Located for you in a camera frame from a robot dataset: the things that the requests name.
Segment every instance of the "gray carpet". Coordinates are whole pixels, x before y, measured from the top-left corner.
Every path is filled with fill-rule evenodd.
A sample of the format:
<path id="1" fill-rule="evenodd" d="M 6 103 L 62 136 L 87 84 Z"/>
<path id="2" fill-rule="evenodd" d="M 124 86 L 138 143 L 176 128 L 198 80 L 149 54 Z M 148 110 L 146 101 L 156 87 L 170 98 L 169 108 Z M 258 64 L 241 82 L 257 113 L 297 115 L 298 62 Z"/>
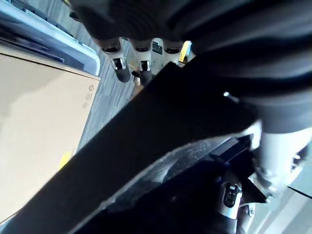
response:
<path id="1" fill-rule="evenodd" d="M 117 80 L 109 60 L 93 42 L 83 24 L 69 17 L 70 9 L 61 0 L 23 0 L 23 2 L 43 12 L 50 20 L 63 26 L 76 39 L 94 49 L 100 58 L 99 77 L 101 81 L 78 146 L 80 149 L 128 102 L 134 84 L 132 81 L 125 84 Z M 124 41 L 123 49 L 126 55 L 129 51 L 132 54 L 132 50 L 129 48 L 130 44 Z"/>

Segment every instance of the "yellow sticker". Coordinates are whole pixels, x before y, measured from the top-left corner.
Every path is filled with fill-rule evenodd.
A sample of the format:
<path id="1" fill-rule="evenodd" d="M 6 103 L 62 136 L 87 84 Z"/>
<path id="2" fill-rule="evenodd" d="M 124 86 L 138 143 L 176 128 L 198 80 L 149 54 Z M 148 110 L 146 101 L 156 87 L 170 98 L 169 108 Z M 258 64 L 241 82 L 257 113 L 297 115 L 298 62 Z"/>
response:
<path id="1" fill-rule="evenodd" d="M 59 161 L 58 169 L 60 170 L 65 164 L 70 160 L 72 156 L 72 151 L 67 151 L 63 154 L 62 158 Z"/>

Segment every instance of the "printed symbol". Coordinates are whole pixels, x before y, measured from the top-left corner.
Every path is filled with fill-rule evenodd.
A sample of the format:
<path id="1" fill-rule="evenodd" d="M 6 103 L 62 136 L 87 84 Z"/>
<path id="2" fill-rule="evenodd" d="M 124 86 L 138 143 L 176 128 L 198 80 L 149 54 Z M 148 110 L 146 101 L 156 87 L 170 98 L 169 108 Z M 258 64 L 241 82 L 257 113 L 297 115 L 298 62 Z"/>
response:
<path id="1" fill-rule="evenodd" d="M 91 100 L 91 97 L 92 97 L 92 94 L 87 94 L 87 95 L 86 95 L 86 100 L 87 100 L 87 101 L 90 101 L 90 100 Z"/>
<path id="2" fill-rule="evenodd" d="M 82 105 L 83 109 L 86 109 L 88 106 L 89 106 L 89 103 L 88 103 L 88 102 L 85 102 L 85 103 Z"/>

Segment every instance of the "cardboard box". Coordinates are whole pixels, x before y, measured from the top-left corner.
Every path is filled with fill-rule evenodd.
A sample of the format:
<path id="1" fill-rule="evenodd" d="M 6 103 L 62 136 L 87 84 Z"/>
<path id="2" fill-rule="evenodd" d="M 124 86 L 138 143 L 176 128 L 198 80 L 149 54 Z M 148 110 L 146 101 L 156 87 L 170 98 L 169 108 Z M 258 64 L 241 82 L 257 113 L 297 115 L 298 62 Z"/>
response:
<path id="1" fill-rule="evenodd" d="M 99 78 L 0 47 L 0 222 L 76 152 Z"/>

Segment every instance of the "cable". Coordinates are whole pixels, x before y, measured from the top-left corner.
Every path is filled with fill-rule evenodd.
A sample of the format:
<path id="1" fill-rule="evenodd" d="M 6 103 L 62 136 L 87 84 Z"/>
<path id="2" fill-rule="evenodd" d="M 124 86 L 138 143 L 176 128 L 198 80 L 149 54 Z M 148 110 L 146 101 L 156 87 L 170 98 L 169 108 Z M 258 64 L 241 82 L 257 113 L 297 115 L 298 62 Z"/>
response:
<path id="1" fill-rule="evenodd" d="M 303 196 L 305 196 L 305 197 L 307 197 L 307 198 L 312 199 L 312 196 L 309 196 L 309 195 L 307 195 L 307 194 L 305 194 L 305 193 L 303 193 L 303 192 L 301 192 L 301 191 L 299 191 L 299 190 L 297 190 L 297 189 L 294 189 L 294 188 L 292 188 L 292 187 L 290 187 L 290 186 L 288 186 L 288 188 L 290 188 L 291 190 L 294 190 L 296 193 L 299 193 L 299 194 L 301 194 L 301 195 L 303 195 Z"/>

